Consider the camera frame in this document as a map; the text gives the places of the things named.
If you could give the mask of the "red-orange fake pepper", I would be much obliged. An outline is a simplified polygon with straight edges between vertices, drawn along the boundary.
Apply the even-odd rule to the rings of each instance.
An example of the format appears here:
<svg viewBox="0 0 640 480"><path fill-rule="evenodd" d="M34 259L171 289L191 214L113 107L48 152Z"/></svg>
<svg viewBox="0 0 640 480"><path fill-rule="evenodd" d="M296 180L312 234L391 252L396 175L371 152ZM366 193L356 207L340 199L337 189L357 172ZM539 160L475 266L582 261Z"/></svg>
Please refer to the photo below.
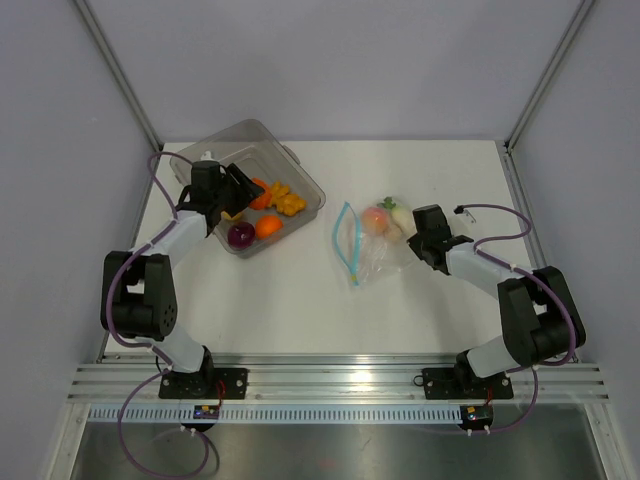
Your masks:
<svg viewBox="0 0 640 480"><path fill-rule="evenodd" d="M256 199L254 199L250 204L249 207L252 210L264 210L266 208L268 208L270 206L270 202L272 199L272 193L271 193L271 188L270 186L265 183L264 181L262 181L259 178L254 177L252 179L252 182L256 185L258 185L259 187L261 187L263 189L263 193L257 197Z"/></svg>

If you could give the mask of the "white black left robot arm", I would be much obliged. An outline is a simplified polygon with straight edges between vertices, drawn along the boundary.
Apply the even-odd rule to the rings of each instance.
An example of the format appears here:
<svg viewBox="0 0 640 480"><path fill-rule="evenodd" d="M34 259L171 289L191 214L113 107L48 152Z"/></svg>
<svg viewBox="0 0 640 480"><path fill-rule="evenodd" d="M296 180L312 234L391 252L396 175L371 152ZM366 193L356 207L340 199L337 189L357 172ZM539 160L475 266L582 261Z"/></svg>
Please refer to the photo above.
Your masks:
<svg viewBox="0 0 640 480"><path fill-rule="evenodd" d="M105 257L101 323L114 341L128 349L146 349L166 364L163 376L195 398L215 388L216 374L209 349L177 325L178 303L173 268L209 237L222 214L243 212L266 189L231 163L192 162L191 181L174 202L169 221L141 247L112 251Z"/></svg>

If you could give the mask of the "clear grey plastic container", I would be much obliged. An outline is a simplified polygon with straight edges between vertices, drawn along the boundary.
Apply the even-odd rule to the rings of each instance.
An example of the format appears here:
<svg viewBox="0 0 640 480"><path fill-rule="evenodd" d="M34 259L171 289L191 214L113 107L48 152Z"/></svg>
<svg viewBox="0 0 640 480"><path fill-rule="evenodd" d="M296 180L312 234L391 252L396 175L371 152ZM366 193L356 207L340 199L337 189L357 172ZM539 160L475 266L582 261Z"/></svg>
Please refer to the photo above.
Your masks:
<svg viewBox="0 0 640 480"><path fill-rule="evenodd" d="M326 196L258 120L243 120L170 160L178 207L202 213L227 252L249 258L315 219Z"/></svg>

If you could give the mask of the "right aluminium frame post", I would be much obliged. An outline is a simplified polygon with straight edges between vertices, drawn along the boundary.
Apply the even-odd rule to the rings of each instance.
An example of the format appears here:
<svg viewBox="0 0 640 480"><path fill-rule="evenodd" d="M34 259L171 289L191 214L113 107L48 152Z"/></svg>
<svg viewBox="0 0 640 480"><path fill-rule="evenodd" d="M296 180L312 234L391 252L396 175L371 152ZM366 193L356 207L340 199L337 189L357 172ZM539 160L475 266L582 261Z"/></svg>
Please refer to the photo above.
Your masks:
<svg viewBox="0 0 640 480"><path fill-rule="evenodd" d="M519 140L542 104L596 5L596 0L581 0L578 2L531 95L528 97L516 123L504 142L507 154L512 155L515 151Z"/></svg>

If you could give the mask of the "orange fake orange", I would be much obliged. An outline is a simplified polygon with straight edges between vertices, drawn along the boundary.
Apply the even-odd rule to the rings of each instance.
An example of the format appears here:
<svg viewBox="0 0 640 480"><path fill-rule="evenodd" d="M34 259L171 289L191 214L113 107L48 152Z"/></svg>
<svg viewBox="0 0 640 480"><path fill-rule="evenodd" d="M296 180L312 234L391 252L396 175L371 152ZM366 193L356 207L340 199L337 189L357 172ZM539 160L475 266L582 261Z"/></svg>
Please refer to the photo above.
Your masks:
<svg viewBox="0 0 640 480"><path fill-rule="evenodd" d="M283 221L277 215L265 215L255 223L256 237L260 240L273 235L284 226Z"/></svg>

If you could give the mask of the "clear zip top bag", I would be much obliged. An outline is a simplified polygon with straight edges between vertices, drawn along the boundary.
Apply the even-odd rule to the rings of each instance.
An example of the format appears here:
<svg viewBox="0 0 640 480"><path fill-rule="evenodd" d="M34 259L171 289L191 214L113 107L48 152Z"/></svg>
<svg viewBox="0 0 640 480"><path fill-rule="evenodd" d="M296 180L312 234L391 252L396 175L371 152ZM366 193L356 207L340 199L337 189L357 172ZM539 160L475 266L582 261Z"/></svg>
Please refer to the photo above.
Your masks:
<svg viewBox="0 0 640 480"><path fill-rule="evenodd" d="M410 210L403 199L391 197L397 206ZM410 237L403 232L402 239L392 243L385 239L384 234L375 236L363 230L360 220L362 212L369 207L379 207L378 204L384 198L379 198L361 209L356 209L346 202L334 223L331 235L333 249L347 273L349 283L354 286L351 282L352 276L359 280L360 285L354 287L362 287L383 277L400 273L416 262L416 257L407 244ZM391 218L391 211L386 211L389 215L389 227L398 227Z"/></svg>

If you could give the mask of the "pink fake peach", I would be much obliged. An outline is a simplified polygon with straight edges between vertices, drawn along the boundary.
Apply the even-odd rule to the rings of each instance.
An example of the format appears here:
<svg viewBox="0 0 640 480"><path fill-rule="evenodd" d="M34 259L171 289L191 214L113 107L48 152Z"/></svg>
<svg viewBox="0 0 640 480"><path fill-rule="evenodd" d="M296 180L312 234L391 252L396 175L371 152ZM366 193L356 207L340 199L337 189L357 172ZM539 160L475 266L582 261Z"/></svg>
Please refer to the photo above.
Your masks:
<svg viewBox="0 0 640 480"><path fill-rule="evenodd" d="M370 235L383 235L389 227L389 215L384 208L369 207L360 216L363 230Z"/></svg>

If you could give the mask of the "yellow-orange fake pretzel cluster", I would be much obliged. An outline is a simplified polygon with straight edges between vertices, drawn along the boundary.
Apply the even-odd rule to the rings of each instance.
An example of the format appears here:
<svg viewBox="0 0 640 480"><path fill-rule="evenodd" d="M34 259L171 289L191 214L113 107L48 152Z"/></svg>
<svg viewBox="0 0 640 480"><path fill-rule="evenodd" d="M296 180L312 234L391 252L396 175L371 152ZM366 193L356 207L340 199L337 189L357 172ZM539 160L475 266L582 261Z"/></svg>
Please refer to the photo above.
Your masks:
<svg viewBox="0 0 640 480"><path fill-rule="evenodd" d="M296 215L307 206L306 201L293 193L289 185L275 182L271 185L270 192L271 198L267 207L274 208L278 213L287 217Z"/></svg>

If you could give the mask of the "yellow fake pear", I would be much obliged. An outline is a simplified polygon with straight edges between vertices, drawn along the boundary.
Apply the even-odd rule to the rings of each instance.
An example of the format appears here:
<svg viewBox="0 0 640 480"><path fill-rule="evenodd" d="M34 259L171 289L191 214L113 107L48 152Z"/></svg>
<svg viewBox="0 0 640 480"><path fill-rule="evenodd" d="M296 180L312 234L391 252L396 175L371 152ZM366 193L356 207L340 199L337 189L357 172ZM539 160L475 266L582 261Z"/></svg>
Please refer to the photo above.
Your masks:
<svg viewBox="0 0 640 480"><path fill-rule="evenodd" d="M227 221L238 221L240 218L242 218L243 212L239 212L239 213L237 213L235 215L230 215L229 213L223 211L221 213L221 216L222 216L223 219L225 219Z"/></svg>

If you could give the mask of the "left aluminium frame post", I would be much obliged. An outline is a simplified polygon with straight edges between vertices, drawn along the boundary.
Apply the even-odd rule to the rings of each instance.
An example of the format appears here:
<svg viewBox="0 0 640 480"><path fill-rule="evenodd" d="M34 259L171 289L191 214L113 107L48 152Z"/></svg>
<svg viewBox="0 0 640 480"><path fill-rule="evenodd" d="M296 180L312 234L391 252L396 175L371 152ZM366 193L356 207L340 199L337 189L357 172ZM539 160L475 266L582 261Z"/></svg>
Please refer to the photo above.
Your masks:
<svg viewBox="0 0 640 480"><path fill-rule="evenodd" d="M127 78L125 70L119 61L118 56L91 5L91 2L86 0L72 0L71 5L79 15L82 24L86 28L91 41L97 48L111 78L115 82L138 127L143 132L147 143L154 151L160 151L164 143L160 140L160 137L153 127L134 88Z"/></svg>

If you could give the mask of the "green fake leaf piece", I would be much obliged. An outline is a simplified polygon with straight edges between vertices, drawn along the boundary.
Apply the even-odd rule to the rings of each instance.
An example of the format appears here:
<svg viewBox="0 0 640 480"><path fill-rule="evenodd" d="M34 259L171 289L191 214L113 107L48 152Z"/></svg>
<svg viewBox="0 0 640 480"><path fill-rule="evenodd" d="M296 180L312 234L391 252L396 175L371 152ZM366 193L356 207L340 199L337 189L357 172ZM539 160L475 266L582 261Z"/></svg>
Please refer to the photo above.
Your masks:
<svg viewBox="0 0 640 480"><path fill-rule="evenodd" d="M378 206L385 210L392 211L394 208L397 207L397 203L394 201L394 199L391 196L388 196L388 197L385 197L384 200L378 204Z"/></svg>

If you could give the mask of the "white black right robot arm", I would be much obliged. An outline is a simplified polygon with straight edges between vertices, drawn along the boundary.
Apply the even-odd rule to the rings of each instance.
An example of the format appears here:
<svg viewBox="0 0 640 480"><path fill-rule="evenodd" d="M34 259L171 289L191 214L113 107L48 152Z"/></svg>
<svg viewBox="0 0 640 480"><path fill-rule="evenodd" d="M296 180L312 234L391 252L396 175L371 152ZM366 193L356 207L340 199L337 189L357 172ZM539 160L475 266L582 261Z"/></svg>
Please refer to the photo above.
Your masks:
<svg viewBox="0 0 640 480"><path fill-rule="evenodd" d="M586 343L585 327L559 269L526 269L485 249L491 242L526 237L532 222L508 207L482 207L518 217L524 230L474 240L453 234L441 207L429 205L412 212L416 233L408 240L432 270L464 280L498 302L501 334L456 357L454 384L466 396L478 395L500 374L564 365Z"/></svg>

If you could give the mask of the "aluminium frame post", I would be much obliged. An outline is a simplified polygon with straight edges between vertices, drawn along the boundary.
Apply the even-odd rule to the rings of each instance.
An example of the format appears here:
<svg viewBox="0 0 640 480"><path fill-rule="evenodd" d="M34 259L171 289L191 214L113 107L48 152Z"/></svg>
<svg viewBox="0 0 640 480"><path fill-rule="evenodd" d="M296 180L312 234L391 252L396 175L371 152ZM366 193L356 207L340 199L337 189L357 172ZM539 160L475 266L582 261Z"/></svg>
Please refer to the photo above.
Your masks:
<svg viewBox="0 0 640 480"><path fill-rule="evenodd" d="M138 127L143 132L147 143L154 151L160 151L164 143L160 140L160 137L153 127L134 88L127 78L125 70L119 61L118 56L91 5L91 2L86 0L72 0L71 5L79 15L82 24L86 28L91 41L97 48L111 78L115 82Z"/></svg>
<svg viewBox="0 0 640 480"><path fill-rule="evenodd" d="M519 140L542 104L596 5L596 0L581 0L578 2L531 95L528 97L516 123L504 142L507 154L512 155L515 151Z"/></svg>

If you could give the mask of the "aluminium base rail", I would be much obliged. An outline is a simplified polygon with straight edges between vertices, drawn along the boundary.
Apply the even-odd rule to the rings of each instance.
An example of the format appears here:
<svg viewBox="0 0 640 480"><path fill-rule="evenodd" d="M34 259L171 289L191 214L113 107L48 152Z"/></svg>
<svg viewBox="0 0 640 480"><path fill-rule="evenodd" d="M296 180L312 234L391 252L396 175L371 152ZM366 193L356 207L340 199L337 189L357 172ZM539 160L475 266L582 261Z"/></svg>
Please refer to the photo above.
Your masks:
<svg viewBox="0 0 640 480"><path fill-rule="evenodd" d="M245 368L247 404L423 404L418 376L427 367L452 363L443 355L232 355L215 356L216 368ZM157 372L148 354L108 354L80 365L67 396L70 403L116 403ZM514 403L534 386L542 404L607 404L604 375L594 363L541 366L538 378L511 375Z"/></svg>

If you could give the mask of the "purple fake fruit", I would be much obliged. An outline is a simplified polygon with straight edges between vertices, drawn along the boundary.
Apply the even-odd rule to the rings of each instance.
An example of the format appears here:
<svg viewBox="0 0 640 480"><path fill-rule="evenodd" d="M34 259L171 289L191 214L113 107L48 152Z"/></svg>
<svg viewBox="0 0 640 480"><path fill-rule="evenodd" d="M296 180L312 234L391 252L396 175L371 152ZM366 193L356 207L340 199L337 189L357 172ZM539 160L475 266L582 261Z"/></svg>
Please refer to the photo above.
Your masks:
<svg viewBox="0 0 640 480"><path fill-rule="evenodd" d="M227 233L227 242L230 247L244 250L250 247L256 238L255 228L251 223L238 222L233 224Z"/></svg>

